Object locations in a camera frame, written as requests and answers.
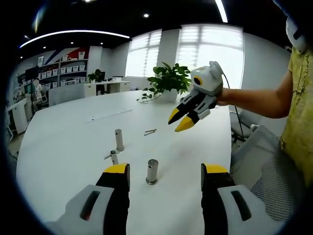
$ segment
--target hand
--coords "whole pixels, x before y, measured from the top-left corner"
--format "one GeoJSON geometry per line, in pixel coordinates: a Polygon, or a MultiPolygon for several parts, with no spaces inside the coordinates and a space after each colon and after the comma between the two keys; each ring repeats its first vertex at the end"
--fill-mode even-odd
{"type": "Polygon", "coordinates": [[[229,89],[223,88],[223,90],[216,96],[217,98],[217,105],[219,106],[226,106],[228,105],[227,98],[228,98],[229,89]]]}

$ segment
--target person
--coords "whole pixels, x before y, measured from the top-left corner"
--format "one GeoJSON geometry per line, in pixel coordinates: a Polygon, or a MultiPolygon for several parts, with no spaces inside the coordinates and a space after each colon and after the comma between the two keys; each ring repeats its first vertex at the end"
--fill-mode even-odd
{"type": "Polygon", "coordinates": [[[35,86],[35,92],[34,92],[34,98],[35,100],[33,101],[33,108],[34,108],[34,112],[38,111],[38,104],[41,104],[42,101],[42,93],[44,92],[42,85],[39,83],[38,79],[35,79],[33,82],[34,86],[35,86]]]}
{"type": "Polygon", "coordinates": [[[268,118],[288,116],[281,147],[309,186],[313,182],[313,50],[290,17],[286,33],[293,47],[280,86],[260,91],[223,88],[217,104],[235,105],[268,118]]]}

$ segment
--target led strip light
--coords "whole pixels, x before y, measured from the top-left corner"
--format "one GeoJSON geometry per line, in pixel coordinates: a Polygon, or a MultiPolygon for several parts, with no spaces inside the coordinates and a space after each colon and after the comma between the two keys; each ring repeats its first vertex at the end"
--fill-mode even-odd
{"type": "Polygon", "coordinates": [[[27,41],[26,43],[20,45],[20,48],[22,48],[23,46],[32,43],[33,41],[36,41],[38,39],[41,38],[45,38],[48,36],[52,36],[52,35],[57,35],[57,34],[62,34],[62,33],[100,33],[100,34],[109,34],[109,35],[113,35],[113,36],[118,36],[118,37],[122,37],[122,38],[129,38],[129,36],[125,36],[122,34],[118,34],[118,33],[110,33],[110,32],[104,32],[104,31],[96,31],[96,30],[66,30],[66,31],[59,31],[59,32],[54,32],[54,33],[48,33],[42,36],[39,36],[37,38],[33,38],[29,41],[27,41]]]}

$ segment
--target yellow shirt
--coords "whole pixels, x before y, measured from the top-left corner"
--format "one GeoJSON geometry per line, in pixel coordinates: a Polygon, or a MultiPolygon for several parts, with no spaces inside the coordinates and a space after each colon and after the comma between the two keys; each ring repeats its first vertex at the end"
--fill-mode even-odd
{"type": "Polygon", "coordinates": [[[292,49],[288,66],[293,95],[285,130],[283,150],[303,172],[308,186],[313,183],[313,53],[292,49]]]}

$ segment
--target green leaves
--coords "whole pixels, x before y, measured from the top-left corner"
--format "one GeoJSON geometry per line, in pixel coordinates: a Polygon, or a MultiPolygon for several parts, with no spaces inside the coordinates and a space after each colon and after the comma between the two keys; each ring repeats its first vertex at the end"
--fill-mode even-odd
{"type": "Polygon", "coordinates": [[[142,94],[144,102],[153,100],[152,96],[156,96],[157,94],[162,95],[164,91],[171,91],[171,89],[175,89],[182,94],[188,90],[191,84],[191,79],[189,78],[190,71],[187,66],[179,66],[179,64],[176,63],[173,68],[171,68],[168,64],[162,63],[164,65],[163,67],[153,68],[153,72],[156,76],[147,78],[151,87],[143,90],[151,94],[142,94]]]}
{"type": "Polygon", "coordinates": [[[164,62],[162,62],[162,64],[164,64],[164,65],[165,65],[165,67],[166,67],[169,71],[171,71],[171,70],[172,70],[172,68],[171,68],[168,64],[166,64],[166,63],[164,63],[164,62]]]}

